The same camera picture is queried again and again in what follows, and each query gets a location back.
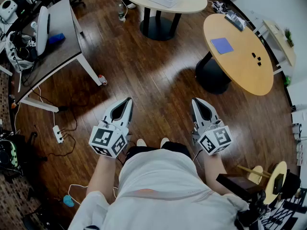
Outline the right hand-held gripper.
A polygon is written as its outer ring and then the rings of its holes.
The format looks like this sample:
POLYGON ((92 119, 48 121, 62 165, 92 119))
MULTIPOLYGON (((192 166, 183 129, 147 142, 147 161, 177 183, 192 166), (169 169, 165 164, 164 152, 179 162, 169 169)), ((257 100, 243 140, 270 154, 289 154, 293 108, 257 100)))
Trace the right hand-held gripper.
POLYGON ((225 126, 219 119, 215 108, 200 98, 192 98, 192 119, 197 127, 207 127, 204 130, 198 129, 192 132, 194 144, 208 154, 214 155, 221 152, 233 143, 229 127, 225 126))

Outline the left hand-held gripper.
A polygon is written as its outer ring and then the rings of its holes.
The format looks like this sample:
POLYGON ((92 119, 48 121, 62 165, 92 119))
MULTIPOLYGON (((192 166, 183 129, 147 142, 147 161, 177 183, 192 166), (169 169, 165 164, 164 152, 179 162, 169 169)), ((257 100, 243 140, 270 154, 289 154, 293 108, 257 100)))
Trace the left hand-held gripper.
POLYGON ((127 147, 131 134, 133 100, 130 97, 116 101, 105 111, 103 119, 93 127, 89 145, 99 155, 116 158, 127 147))

